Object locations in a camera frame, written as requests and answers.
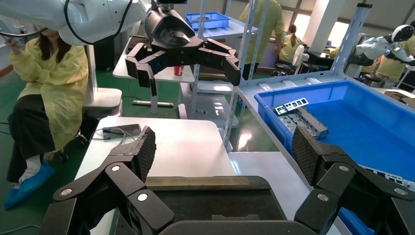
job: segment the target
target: workbench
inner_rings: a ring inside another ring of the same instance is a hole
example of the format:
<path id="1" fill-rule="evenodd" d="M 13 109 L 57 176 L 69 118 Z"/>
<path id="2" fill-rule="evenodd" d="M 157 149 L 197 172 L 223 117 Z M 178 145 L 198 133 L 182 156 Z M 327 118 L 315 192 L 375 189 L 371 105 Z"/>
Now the workbench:
<path id="1" fill-rule="evenodd" d="M 218 128 L 211 121 L 107 117 L 99 122 L 97 130 L 103 127 L 137 123 L 141 128 L 149 126 L 156 133 L 157 150 L 153 166 L 148 174 L 149 177 L 235 175 Z M 98 131 L 94 135 L 96 139 L 101 137 L 102 131 Z M 105 141 L 92 140 L 75 179 L 99 167 L 111 149 L 117 146 L 120 141 L 121 138 Z M 132 141 L 131 138 L 128 138 L 124 143 Z M 109 234 L 114 212 L 113 210 L 105 214 L 97 227 L 91 230 L 91 234 Z"/>
<path id="2" fill-rule="evenodd" d="M 157 150 L 148 177 L 260 176 L 269 182 L 289 220 L 294 219 L 295 212 L 310 192 L 311 188 L 303 183 L 280 152 L 230 153 L 228 156 L 218 129 L 211 121 L 107 117 L 100 121 L 97 130 L 135 123 L 142 128 L 149 126 L 156 133 Z M 101 136 L 102 131 L 97 131 L 75 179 L 99 167 L 111 149 L 121 141 L 121 138 L 99 140 Z M 115 210 L 107 213 L 91 234 L 108 235 L 116 221 L 114 213 Z M 328 234 L 346 235 L 335 227 Z"/>
<path id="3" fill-rule="evenodd" d="M 128 47 L 129 42 L 130 42 L 130 39 L 128 40 L 127 45 L 125 46 L 124 50 L 122 51 L 121 57 L 118 60 L 117 65 L 116 65 L 116 67 L 113 71 L 113 76 L 114 77 L 135 79 L 135 78 L 128 75 L 127 65 L 125 63 L 125 57 L 127 57 L 127 52 L 126 51 L 127 51 L 127 47 Z M 161 71 L 161 72 L 157 73 L 156 75 L 154 75 L 154 79 L 156 80 L 157 91 L 159 90 L 159 82 L 161 82 L 161 81 L 163 81 L 163 82 L 176 82 L 176 83 L 193 83 L 195 81 L 194 76 L 193 76 L 193 72 L 190 69 L 190 66 L 185 66 L 184 67 L 184 71 L 183 71 L 182 76 L 175 76 L 174 75 L 174 67 L 167 67 L 163 71 Z M 172 103 L 158 102 L 158 95 L 152 96 L 150 102 L 149 101 L 135 100 L 135 101 L 133 101 L 133 104 L 151 105 L 150 113 L 152 115 L 157 114 L 157 106 L 158 105 L 167 106 L 167 107 L 172 107 L 172 105 L 173 105 Z"/>

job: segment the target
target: table leg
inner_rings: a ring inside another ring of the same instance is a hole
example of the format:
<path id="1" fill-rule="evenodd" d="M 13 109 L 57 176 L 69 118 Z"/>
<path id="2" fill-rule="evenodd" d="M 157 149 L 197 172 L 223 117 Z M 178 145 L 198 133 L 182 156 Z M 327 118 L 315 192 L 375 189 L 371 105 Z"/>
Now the table leg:
<path id="1" fill-rule="evenodd" d="M 158 94 L 159 93 L 159 82 L 157 82 L 157 81 L 156 81 L 156 89 L 157 89 L 157 94 Z M 158 97 L 158 95 L 156 95 L 156 96 L 151 97 L 151 101 L 134 100 L 133 105 L 151 105 L 151 108 L 150 108 L 150 114 L 151 115 L 156 115 L 158 113 L 158 111 L 157 111 L 158 106 L 169 107 L 169 108 L 174 107 L 173 103 L 158 102 L 158 100 L 159 100 L 159 97 Z"/>
<path id="2" fill-rule="evenodd" d="M 157 90 L 157 95 L 151 97 L 150 114 L 153 114 L 153 115 L 157 114 L 157 102 L 159 100 L 159 82 L 158 81 L 156 81 L 156 90 Z"/>

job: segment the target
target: textured rubber pad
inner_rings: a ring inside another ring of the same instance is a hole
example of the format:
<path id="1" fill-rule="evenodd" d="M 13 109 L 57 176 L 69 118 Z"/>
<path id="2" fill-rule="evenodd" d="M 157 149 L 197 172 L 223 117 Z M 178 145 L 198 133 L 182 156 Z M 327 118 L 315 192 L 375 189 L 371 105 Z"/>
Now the textured rubber pad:
<path id="1" fill-rule="evenodd" d="M 156 133 L 145 126 L 138 140 L 113 148 L 108 156 L 134 156 L 132 171 L 145 183 L 153 165 L 156 149 Z"/>
<path id="2" fill-rule="evenodd" d="M 323 143 L 314 139 L 303 126 L 297 126 L 293 136 L 293 154 L 308 183 L 314 186 L 320 176 L 316 168 L 319 167 L 319 156 L 331 154 L 346 154 L 337 145 Z"/>

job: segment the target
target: floor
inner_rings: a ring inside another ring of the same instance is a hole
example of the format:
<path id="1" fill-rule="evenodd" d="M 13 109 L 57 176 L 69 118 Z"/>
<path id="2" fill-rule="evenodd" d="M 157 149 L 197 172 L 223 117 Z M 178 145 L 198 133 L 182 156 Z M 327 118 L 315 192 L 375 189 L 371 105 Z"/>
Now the floor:
<path id="1" fill-rule="evenodd" d="M 264 77 L 263 74 L 256 74 L 254 78 Z M 146 88 L 140 88 L 138 82 L 130 79 L 114 78 L 111 71 L 97 71 L 97 82 L 99 87 L 118 88 L 123 92 L 123 116 L 141 118 L 179 118 L 177 110 L 178 84 L 160 83 L 159 101 L 173 102 L 174 108 L 159 107 L 159 114 L 156 117 L 150 115 L 148 106 L 132 106 L 134 97 L 148 100 L 150 92 Z M 24 88 L 25 83 L 19 76 L 12 71 L 0 78 L 0 122 L 7 122 L 8 115 L 12 112 L 14 103 Z M 0 131 L 8 131 L 6 125 L 0 124 Z M 243 116 L 243 124 L 239 133 L 240 141 L 236 147 L 237 151 L 278 151 L 265 131 L 259 126 L 249 110 Z M 235 140 L 236 134 L 232 133 L 231 140 Z M 0 202 L 4 201 L 9 190 L 10 183 L 5 181 L 8 163 L 11 156 L 13 139 L 10 135 L 0 133 Z M 56 173 L 37 190 L 33 196 L 20 206 L 9 211 L 5 211 L 0 206 L 0 234 L 28 224 L 41 225 L 43 216 L 50 203 L 53 202 L 52 194 L 61 186 L 71 182 L 82 162 L 87 148 L 82 147 L 79 142 L 73 141 L 65 148 L 69 161 L 61 163 L 59 158 L 50 162 Z M 12 235 L 32 235 L 37 234 L 37 228 L 27 228 L 12 233 Z"/>

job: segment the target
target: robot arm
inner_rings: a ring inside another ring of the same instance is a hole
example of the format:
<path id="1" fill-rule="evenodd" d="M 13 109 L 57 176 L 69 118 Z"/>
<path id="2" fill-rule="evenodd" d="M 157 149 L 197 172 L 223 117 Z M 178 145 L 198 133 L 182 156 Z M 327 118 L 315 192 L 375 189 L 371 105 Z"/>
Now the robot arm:
<path id="1" fill-rule="evenodd" d="M 118 30 L 127 0 L 71 0 L 69 23 L 76 34 L 87 42 L 96 42 Z M 0 15 L 38 24 L 59 31 L 71 45 L 85 45 L 70 31 L 64 16 L 65 0 L 0 0 Z M 143 21 L 151 9 L 151 0 L 134 0 L 128 9 L 122 29 Z"/>
<path id="2" fill-rule="evenodd" d="M 366 65 L 366 62 L 373 62 L 373 60 L 385 55 L 387 58 L 412 65 L 415 60 L 413 57 L 406 55 L 399 42 L 408 40 L 413 33 L 414 28 L 412 26 L 401 25 L 390 35 L 370 38 L 356 46 L 356 54 L 352 57 L 353 60 L 350 63 Z"/>

